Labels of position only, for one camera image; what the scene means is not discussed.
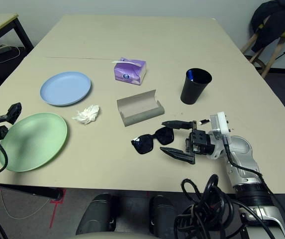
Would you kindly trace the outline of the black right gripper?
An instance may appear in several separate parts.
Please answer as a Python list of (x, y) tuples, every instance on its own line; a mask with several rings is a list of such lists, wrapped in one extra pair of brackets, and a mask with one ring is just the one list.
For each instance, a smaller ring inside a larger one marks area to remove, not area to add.
[(212, 155), (213, 144), (211, 144), (210, 136), (205, 131), (197, 129), (196, 121), (170, 120), (162, 122), (162, 125), (172, 129), (191, 129), (189, 137), (186, 138), (186, 152), (191, 155), (175, 148), (160, 147), (168, 156), (189, 164), (195, 164), (195, 154)]

